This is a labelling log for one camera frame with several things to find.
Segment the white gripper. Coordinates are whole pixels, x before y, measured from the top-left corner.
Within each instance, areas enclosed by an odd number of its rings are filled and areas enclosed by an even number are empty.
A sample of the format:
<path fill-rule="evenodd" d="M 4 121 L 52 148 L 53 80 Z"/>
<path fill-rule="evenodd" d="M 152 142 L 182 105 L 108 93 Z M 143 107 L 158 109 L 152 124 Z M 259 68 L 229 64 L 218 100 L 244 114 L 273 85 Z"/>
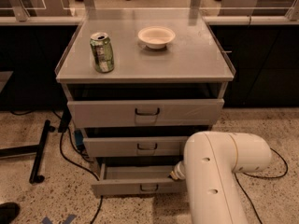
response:
<path fill-rule="evenodd" d="M 186 179 L 186 172 L 185 166 L 182 161 L 180 161 L 175 167 L 172 173 L 169 174 L 169 178 L 173 180 L 185 180 Z"/>

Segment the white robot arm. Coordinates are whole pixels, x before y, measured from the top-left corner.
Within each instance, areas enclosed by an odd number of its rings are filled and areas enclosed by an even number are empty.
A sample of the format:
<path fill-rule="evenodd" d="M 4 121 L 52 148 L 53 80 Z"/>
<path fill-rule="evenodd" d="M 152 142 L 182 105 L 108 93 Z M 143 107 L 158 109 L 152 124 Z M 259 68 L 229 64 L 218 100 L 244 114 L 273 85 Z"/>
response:
<path fill-rule="evenodd" d="M 233 174 L 260 172 L 271 158 L 270 147 L 255 134 L 193 134 L 170 173 L 186 182 L 192 224 L 249 224 Z"/>

